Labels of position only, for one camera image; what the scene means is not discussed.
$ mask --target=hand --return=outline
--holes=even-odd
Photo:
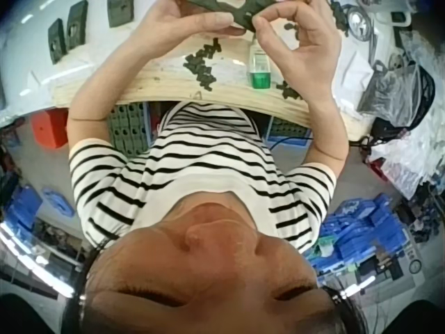
[[[150,58],[158,58],[196,33],[243,35],[245,31],[231,26],[233,23],[230,13],[202,13],[185,0],[157,0],[131,39]]]
[[[280,17],[298,24],[298,49],[291,51],[270,25],[269,22]],[[308,104],[332,101],[341,36],[326,0],[277,3],[258,13],[253,24],[259,44],[280,68],[290,87]]]

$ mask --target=black and white striped shirt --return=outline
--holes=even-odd
[[[183,197],[231,191],[258,231],[300,252],[314,244],[336,184],[323,164],[286,175],[239,109],[182,102],[163,119],[150,150],[128,160],[99,139],[70,152],[72,186],[83,231],[93,244],[154,225]]]

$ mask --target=red container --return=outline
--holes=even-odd
[[[31,116],[34,138],[45,148],[61,148],[68,142],[68,109],[41,111]]]

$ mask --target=black hair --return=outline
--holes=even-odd
[[[96,249],[92,250],[86,259],[82,272],[79,274],[75,284],[74,293],[68,300],[62,318],[61,334],[81,334],[81,324],[83,319],[83,311],[85,306],[85,286],[88,279],[88,273],[92,265],[95,263],[99,254],[105,249],[109,241],[100,244]],[[343,334],[367,334],[366,321],[363,314],[357,308],[352,299],[344,299],[336,289],[324,286],[322,289],[329,294],[334,303],[335,319],[340,320],[340,333]]]

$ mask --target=nose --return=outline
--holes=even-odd
[[[226,278],[248,274],[257,261],[255,253],[259,234],[251,227],[236,221],[215,221],[191,226],[185,242],[189,260],[201,273]]]

